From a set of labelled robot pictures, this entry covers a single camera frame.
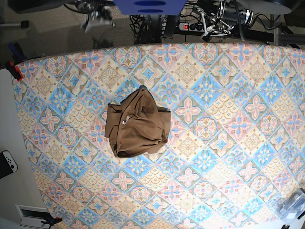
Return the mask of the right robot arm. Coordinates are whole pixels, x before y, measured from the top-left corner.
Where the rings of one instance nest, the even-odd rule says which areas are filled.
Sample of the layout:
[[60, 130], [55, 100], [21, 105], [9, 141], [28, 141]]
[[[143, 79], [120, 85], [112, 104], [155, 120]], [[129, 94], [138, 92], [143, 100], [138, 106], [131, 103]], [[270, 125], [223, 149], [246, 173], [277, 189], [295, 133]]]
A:
[[111, 25], [114, 28], [116, 22], [110, 11], [110, 7], [114, 6], [115, 3], [111, 0], [74, 0], [64, 4], [68, 10], [86, 15], [85, 21], [81, 24], [85, 33], [97, 26]]

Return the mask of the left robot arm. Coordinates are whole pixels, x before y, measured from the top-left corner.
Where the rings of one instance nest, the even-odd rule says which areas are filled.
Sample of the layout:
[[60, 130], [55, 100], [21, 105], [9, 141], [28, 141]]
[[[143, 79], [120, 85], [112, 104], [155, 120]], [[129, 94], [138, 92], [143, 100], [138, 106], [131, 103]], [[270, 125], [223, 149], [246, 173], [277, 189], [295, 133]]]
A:
[[204, 41], [243, 32], [251, 24], [254, 14], [239, 6], [235, 0], [199, 0], [193, 11], [199, 15], [196, 29], [202, 32], [201, 39]]

